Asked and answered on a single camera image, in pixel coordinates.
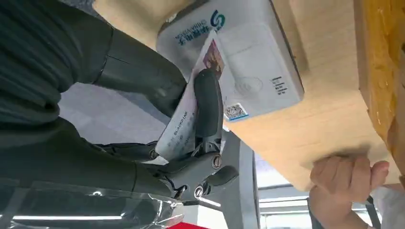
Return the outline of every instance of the paper flyer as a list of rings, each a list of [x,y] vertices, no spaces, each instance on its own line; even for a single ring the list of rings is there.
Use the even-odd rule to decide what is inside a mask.
[[[218,36],[212,30],[201,49],[200,56],[192,70],[179,105],[155,147],[155,151],[167,161],[174,160],[188,153],[189,148],[186,146],[190,141],[194,141],[194,127],[197,114],[197,101],[194,94],[195,77],[205,68],[213,69],[219,79],[223,103],[226,104],[227,96],[224,96],[224,94],[226,95],[227,93],[224,93],[224,90],[227,87],[222,86],[221,82],[225,82],[226,79],[227,84],[229,82],[233,82],[234,84],[234,78],[228,66]]]

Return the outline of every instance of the metal screw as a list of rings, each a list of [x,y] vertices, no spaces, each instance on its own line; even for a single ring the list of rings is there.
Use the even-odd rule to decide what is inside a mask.
[[[149,159],[154,160],[158,157],[158,153],[156,153],[155,149],[149,151]]]
[[[196,199],[199,199],[203,196],[204,194],[204,189],[201,186],[198,186],[195,190],[194,190],[194,197]]]
[[[221,155],[216,155],[213,158],[213,168],[214,169],[219,169],[219,167],[221,167],[222,165],[222,157]]]

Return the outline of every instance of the barcode sticker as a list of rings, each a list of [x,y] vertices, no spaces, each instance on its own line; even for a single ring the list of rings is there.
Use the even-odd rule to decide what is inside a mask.
[[[224,114],[229,121],[248,116],[246,110],[242,107],[240,103],[228,106],[224,110]]]

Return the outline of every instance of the wooden desk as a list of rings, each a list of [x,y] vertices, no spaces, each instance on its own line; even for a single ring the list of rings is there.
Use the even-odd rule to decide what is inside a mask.
[[[94,7],[112,25],[154,47],[161,24],[188,3],[97,0]],[[296,106],[226,125],[297,189],[310,188],[312,161],[334,152],[356,153],[360,145],[371,147],[372,161],[391,162],[388,183],[398,183],[399,171],[358,90],[353,0],[273,3],[296,57],[305,98]]]

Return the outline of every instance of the blue logo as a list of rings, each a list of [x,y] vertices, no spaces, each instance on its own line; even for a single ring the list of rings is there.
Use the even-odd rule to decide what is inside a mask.
[[[225,16],[218,14],[218,11],[215,10],[211,16],[211,26],[215,28],[215,31],[219,31],[225,24]]]
[[[205,19],[195,23],[190,28],[181,31],[175,39],[178,44],[183,46],[187,42],[194,40],[195,38],[200,37],[202,34],[209,33],[213,27],[215,31],[219,31],[225,24],[225,16],[219,14],[217,10],[211,16],[210,24]]]

